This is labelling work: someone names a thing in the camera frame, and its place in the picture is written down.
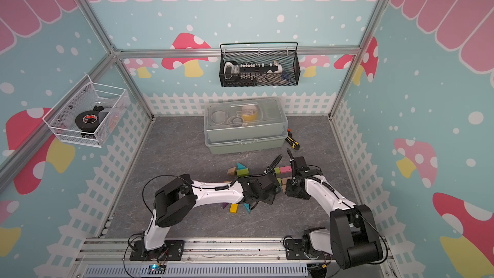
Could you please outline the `small tan cube block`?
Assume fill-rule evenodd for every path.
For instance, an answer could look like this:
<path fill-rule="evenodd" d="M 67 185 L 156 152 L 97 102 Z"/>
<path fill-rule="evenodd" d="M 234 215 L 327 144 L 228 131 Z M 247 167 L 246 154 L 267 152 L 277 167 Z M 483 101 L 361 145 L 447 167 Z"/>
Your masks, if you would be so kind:
<path fill-rule="evenodd" d="M 235 176 L 236 172 L 237 172 L 237 167 L 232 167 L 232 168 L 229 168 L 229 170 L 227 171 L 227 174 L 230 176 Z"/>

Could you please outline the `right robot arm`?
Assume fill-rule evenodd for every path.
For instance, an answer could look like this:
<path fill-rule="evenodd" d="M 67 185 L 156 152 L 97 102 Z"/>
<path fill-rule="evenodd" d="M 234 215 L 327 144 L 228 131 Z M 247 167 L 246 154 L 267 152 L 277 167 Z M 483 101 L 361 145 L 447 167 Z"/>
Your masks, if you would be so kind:
<path fill-rule="evenodd" d="M 307 229 L 301 243 L 308 258 L 329 254 L 341 269 L 360 265 L 380 265 L 389 257 L 388 246 L 377 230 L 374 216 L 366 205 L 357 205 L 339 193 L 317 167 L 290 150 L 292 177 L 286 195 L 314 199 L 329 216 L 329 228 Z"/>

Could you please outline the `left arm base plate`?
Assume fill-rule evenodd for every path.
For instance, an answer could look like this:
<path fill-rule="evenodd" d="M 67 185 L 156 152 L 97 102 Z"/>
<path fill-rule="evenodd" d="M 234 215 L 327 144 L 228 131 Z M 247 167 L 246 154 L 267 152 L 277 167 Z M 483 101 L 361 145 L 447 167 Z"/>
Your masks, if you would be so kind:
<path fill-rule="evenodd" d="M 154 250 L 146 250 L 142 240 L 132 244 L 130 261 L 181 261 L 184 251 L 183 240 L 167 240 Z"/>

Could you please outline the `yellow block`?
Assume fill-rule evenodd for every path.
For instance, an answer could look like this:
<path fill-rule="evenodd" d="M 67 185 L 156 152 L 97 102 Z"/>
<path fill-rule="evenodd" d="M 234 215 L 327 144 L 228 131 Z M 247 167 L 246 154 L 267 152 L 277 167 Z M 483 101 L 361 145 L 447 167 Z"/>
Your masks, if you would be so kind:
<path fill-rule="evenodd" d="M 238 204 L 231 204 L 230 212 L 236 214 L 238 211 Z"/>

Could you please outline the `teal triangle block bottom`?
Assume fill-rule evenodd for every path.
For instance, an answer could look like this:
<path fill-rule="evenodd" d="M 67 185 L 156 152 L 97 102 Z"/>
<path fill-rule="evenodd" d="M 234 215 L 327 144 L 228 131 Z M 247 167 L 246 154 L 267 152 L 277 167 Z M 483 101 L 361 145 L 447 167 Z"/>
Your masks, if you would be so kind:
<path fill-rule="evenodd" d="M 247 212 L 251 212 L 250 205 L 248 203 L 244 203 L 243 206 L 247 210 Z"/>

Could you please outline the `yellow black screwdriver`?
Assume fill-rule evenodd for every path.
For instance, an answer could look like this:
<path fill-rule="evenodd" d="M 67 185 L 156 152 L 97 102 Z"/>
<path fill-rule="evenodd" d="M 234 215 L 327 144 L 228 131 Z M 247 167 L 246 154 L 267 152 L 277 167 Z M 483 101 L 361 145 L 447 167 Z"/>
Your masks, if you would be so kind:
<path fill-rule="evenodd" d="M 300 149 L 300 144 L 292 137 L 287 136 L 286 141 L 294 150 L 298 151 Z"/>

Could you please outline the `teal triangle block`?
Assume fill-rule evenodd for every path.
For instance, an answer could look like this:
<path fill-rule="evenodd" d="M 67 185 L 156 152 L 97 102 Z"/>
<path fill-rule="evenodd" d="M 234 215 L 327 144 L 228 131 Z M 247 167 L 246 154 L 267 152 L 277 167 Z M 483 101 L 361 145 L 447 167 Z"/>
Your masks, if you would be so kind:
<path fill-rule="evenodd" d="M 248 203 L 244 203 L 243 206 L 247 210 L 247 212 L 251 212 L 250 205 Z"/>
<path fill-rule="evenodd" d="M 243 164 L 241 163 L 237 163 L 237 170 L 243 170 L 243 169 L 246 169 L 246 166 L 244 166 Z"/>

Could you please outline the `white black tool in basket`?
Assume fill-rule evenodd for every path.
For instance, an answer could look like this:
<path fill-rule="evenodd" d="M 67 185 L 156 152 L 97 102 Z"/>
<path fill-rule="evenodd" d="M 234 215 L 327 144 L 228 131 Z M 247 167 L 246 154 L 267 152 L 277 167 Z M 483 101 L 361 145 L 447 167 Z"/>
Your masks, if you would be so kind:
<path fill-rule="evenodd" d="M 283 74 L 283 67 L 278 63 L 270 63 L 265 65 L 264 63 L 237 63 L 226 62 L 223 65 L 223 69 L 220 71 L 220 76 L 226 82 L 241 82 L 241 81 L 267 81 L 268 77 L 281 76 Z"/>

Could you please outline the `translucent plastic storage box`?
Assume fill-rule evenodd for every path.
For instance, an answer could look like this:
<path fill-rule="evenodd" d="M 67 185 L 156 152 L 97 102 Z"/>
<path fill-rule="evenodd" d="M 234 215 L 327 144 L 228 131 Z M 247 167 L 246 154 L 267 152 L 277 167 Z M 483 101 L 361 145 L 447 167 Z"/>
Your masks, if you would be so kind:
<path fill-rule="evenodd" d="M 212 154 L 280 148 L 288 119 L 276 97 L 212 103 L 205 108 L 204 135 Z"/>

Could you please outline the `black tape roll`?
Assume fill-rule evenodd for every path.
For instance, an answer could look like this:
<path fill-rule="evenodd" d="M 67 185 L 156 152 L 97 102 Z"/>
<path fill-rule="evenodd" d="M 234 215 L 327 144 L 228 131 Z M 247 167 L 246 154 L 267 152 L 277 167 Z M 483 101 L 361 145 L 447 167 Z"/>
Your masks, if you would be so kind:
<path fill-rule="evenodd" d="M 100 125 L 99 111 L 85 111 L 75 118 L 76 126 L 85 133 L 94 133 Z"/>

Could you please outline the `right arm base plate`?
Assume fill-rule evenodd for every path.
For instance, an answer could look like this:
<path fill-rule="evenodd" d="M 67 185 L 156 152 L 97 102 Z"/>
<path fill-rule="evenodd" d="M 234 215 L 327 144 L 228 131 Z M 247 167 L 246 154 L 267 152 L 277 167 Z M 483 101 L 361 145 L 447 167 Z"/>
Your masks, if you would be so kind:
<path fill-rule="evenodd" d="M 302 240 L 294 239 L 291 236 L 285 237 L 282 241 L 287 260 L 309 260 L 305 253 Z"/>

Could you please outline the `pink block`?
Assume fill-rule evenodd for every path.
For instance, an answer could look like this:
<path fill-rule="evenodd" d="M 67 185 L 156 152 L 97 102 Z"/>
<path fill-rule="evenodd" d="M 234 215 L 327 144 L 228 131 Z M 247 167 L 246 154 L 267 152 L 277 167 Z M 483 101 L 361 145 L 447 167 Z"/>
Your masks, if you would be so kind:
<path fill-rule="evenodd" d="M 291 174 L 291 173 L 292 173 L 292 169 L 290 166 L 279 167 L 279 174 L 280 175 Z"/>

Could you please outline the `green lit circuit board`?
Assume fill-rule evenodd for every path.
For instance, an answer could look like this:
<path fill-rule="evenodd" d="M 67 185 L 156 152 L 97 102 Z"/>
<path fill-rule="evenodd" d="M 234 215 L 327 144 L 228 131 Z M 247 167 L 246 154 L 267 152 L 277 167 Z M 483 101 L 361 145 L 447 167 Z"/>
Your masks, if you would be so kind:
<path fill-rule="evenodd" d="M 164 275 L 167 265 L 153 264 L 148 268 L 148 275 Z"/>

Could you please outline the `green block top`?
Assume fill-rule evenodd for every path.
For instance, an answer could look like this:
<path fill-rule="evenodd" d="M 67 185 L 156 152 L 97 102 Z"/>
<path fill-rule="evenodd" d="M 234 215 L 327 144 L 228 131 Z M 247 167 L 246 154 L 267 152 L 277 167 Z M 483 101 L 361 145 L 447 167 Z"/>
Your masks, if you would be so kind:
<path fill-rule="evenodd" d="M 248 176 L 250 174 L 249 169 L 238 169 L 236 175 L 239 177 Z"/>

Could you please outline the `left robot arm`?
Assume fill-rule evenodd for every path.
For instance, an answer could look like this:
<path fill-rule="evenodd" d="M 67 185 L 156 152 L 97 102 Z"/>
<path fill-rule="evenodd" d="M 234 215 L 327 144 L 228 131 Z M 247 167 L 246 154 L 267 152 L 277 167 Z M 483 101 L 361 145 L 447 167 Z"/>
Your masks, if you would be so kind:
<path fill-rule="evenodd" d="M 261 202 L 273 204 L 276 195 L 282 191 L 276 174 L 267 172 L 236 176 L 223 183 L 196 181 L 190 175 L 170 177 L 172 181 L 155 192 L 153 204 L 145 204 L 151 214 L 148 227 L 135 244 L 128 244 L 139 257 L 157 257 L 157 253 L 166 247 L 165 238 L 171 227 L 182 222 L 196 207 L 247 204 L 252 210 Z"/>

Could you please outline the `teal triangle block top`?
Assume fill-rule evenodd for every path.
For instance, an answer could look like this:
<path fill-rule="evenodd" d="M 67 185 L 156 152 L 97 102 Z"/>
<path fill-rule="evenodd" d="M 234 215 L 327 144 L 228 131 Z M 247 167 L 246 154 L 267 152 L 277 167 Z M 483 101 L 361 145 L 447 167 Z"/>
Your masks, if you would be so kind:
<path fill-rule="evenodd" d="M 243 164 L 241 163 L 237 163 L 237 170 L 243 170 L 243 169 L 246 169 L 246 166 L 244 166 Z"/>

